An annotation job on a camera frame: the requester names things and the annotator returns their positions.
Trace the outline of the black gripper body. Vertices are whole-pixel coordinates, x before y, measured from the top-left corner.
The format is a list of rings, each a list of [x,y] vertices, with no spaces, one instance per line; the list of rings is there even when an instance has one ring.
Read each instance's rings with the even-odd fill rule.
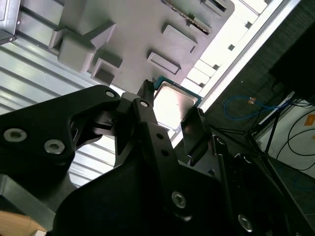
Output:
[[[180,164],[186,207],[161,201],[160,188],[141,160],[123,164],[72,192],[60,205],[55,236],[244,236],[227,214],[221,184]]]

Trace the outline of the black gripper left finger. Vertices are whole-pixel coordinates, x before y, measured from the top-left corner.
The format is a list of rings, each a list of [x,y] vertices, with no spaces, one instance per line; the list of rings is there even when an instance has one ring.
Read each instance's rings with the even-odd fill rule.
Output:
[[[172,200],[185,208],[180,164],[156,120],[153,95],[150,81],[137,94],[122,96],[97,85],[2,115],[1,198],[36,221],[54,221],[62,202],[77,190],[67,176],[76,151],[112,135],[117,167],[143,161],[164,205]]]

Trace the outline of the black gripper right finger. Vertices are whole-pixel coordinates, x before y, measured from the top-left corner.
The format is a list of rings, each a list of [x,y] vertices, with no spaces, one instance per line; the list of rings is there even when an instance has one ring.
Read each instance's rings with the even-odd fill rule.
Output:
[[[181,122],[189,165],[215,177],[223,190],[225,211],[238,236],[283,235],[283,211],[268,185],[266,172],[251,158],[232,156],[214,135],[200,108]]]

